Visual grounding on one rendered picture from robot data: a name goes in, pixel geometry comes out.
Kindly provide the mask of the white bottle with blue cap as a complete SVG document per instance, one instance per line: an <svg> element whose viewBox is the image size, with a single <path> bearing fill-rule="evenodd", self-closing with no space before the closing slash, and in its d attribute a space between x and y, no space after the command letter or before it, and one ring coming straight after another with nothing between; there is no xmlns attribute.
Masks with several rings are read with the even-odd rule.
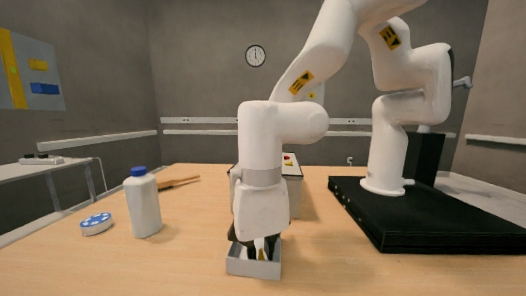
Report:
<svg viewBox="0 0 526 296"><path fill-rule="evenodd" d="M146 167L135 167L123 182L132 233L135 238L156 234L163 226L156 177Z"/></svg>

